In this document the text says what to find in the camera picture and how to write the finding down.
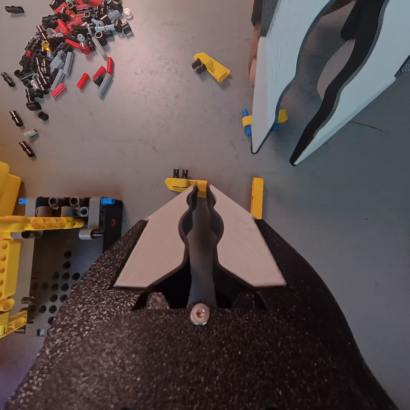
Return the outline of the pile of small lego connectors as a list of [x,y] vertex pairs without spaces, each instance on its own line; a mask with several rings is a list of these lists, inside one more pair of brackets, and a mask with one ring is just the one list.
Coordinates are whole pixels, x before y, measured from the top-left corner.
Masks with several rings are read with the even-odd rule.
[[[44,102],[57,100],[66,94],[65,82],[73,71],[75,56],[84,56],[91,61],[94,54],[100,55],[104,64],[96,73],[84,72],[76,84],[77,100],[82,108],[70,106],[66,119],[59,121],[58,131],[68,136],[74,128],[81,135],[81,140],[93,142],[94,145],[114,135],[122,139],[119,127],[111,125],[109,120],[119,114],[119,109],[98,104],[97,108],[86,107],[80,99],[89,82],[98,87],[98,100],[103,101],[110,89],[114,62],[107,54],[107,40],[112,37],[129,38],[133,35],[129,20],[130,11],[123,7],[122,1],[50,1],[52,13],[42,16],[41,23],[33,27],[32,37],[23,49],[18,69],[13,73],[5,70],[9,61],[9,51],[15,46],[18,33],[25,27],[25,10],[21,3],[1,4],[1,106],[10,106],[12,92],[23,87],[25,106],[38,117],[39,121],[48,124],[48,113],[44,112]],[[3,23],[6,18],[10,24]]]

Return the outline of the yellow lego beam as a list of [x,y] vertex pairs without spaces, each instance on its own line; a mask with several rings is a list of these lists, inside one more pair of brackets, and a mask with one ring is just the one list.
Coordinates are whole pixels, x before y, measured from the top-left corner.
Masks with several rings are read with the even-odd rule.
[[262,219],[264,179],[254,177],[252,181],[250,213],[256,219]]
[[[287,111],[285,109],[279,110],[278,124],[274,126],[274,131],[279,130],[279,124],[285,123],[288,120]],[[245,134],[248,137],[252,136],[252,115],[249,115],[248,110],[242,110],[242,125],[245,131]]]

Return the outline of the yellow curved lego panel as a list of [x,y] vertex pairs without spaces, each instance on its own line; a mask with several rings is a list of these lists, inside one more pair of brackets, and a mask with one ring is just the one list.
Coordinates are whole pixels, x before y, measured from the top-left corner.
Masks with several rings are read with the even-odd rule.
[[197,189],[198,189],[197,195],[199,197],[206,198],[206,195],[207,195],[208,182],[205,180],[192,180],[192,179],[186,179],[186,178],[168,177],[165,180],[165,184],[170,190],[175,191],[175,192],[183,192],[191,186],[197,186]]
[[210,57],[206,53],[198,53],[194,55],[194,61],[197,59],[201,60],[202,64],[206,65],[208,69],[208,73],[218,82],[221,83],[224,81],[229,75],[230,70],[220,64],[218,61]]

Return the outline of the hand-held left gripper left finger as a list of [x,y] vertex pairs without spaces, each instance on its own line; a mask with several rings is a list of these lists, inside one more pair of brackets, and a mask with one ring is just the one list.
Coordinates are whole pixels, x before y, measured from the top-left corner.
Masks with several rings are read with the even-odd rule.
[[114,287],[146,290],[185,265],[196,200],[197,187],[191,186],[146,218]]

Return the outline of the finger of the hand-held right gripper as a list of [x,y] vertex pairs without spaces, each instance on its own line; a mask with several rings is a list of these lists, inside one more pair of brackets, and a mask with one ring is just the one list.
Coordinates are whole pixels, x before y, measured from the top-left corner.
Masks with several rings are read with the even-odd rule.
[[290,157],[298,165],[396,80],[409,57],[409,1],[366,3],[349,59]]
[[251,152],[257,154],[278,123],[280,105],[293,82],[298,58],[310,29],[332,7],[329,0],[277,1],[270,26],[258,44]]

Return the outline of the black and yellow lego assembly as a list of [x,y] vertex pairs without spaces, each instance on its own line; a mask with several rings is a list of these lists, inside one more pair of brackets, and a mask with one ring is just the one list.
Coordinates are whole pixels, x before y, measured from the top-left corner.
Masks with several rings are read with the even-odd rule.
[[120,239],[123,202],[107,196],[19,197],[1,162],[1,338],[43,337],[85,271]]

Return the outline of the person's right hand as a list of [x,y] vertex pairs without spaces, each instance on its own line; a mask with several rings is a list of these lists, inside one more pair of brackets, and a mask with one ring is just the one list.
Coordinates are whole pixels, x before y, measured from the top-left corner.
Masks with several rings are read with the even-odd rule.
[[261,28],[262,27],[260,23],[254,26],[251,43],[250,43],[248,72],[249,72],[249,83],[252,87],[254,87],[254,84],[255,84],[258,44],[259,44],[259,38],[261,34]]

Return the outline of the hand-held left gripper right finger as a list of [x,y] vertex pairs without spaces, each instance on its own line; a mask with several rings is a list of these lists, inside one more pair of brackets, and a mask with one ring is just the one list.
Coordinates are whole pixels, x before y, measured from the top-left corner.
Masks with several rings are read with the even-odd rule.
[[285,287],[256,218],[213,185],[207,186],[207,200],[218,265],[255,289]]

